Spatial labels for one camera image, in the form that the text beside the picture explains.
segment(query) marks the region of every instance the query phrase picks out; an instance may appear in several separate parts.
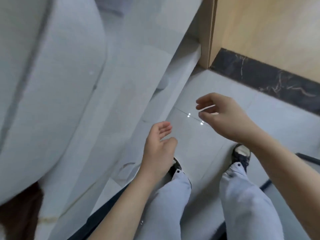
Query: right hand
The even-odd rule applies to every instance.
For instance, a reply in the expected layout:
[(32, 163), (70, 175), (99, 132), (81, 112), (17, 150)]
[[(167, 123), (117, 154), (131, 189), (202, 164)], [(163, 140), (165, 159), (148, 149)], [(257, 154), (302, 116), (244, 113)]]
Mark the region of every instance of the right hand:
[(199, 117), (229, 140), (245, 144), (259, 130), (259, 127), (231, 97), (213, 92), (198, 98), (196, 103), (197, 110), (215, 105), (199, 112)]

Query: black sneaker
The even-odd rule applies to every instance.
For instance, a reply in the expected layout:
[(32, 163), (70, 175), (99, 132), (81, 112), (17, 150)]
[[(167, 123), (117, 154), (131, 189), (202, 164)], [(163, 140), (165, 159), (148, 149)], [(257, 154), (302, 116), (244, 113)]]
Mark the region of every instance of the black sneaker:
[(242, 144), (237, 144), (232, 151), (231, 164), (241, 163), (245, 172), (247, 172), (247, 166), (249, 166), (251, 157), (251, 151)]
[(178, 162), (178, 160), (174, 157), (173, 158), (173, 165), (171, 166), (171, 168), (169, 169), (168, 173), (171, 177), (174, 176), (174, 173), (177, 171), (177, 173), (179, 173), (182, 170), (180, 163)]

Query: forearm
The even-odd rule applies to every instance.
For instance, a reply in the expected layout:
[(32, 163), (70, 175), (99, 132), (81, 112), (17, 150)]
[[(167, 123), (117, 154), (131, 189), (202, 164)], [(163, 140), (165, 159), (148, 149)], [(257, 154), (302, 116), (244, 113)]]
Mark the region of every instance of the forearm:
[(154, 184), (137, 175), (89, 240), (131, 240)]
[(246, 145), (312, 239), (320, 236), (320, 175), (278, 141), (258, 129)]

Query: white tile floor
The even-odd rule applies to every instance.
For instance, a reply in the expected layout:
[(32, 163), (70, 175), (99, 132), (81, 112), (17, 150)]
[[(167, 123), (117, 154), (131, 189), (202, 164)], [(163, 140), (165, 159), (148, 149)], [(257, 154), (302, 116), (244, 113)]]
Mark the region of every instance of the white tile floor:
[[(181, 221), (182, 239), (211, 239), (224, 221), (218, 196), (221, 174), (233, 145), (206, 123), (201, 124), (196, 99), (209, 92), (233, 97), (252, 120), (292, 152), (319, 156), (320, 117), (257, 92), (209, 70), (196, 68), (168, 116), (178, 139), (175, 156), (192, 182), (190, 201)], [(256, 157), (248, 177), (261, 186), (267, 179)]]

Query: light blue pants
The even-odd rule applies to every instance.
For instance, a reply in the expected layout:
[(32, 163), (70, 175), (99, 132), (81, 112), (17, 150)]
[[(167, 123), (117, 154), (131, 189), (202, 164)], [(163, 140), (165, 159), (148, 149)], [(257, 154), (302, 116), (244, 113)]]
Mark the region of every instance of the light blue pants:
[[(181, 240), (180, 220), (191, 193), (181, 171), (146, 205), (136, 240)], [(282, 225), (270, 199), (251, 183), (240, 163), (222, 175), (220, 198), (228, 240), (283, 240)]]

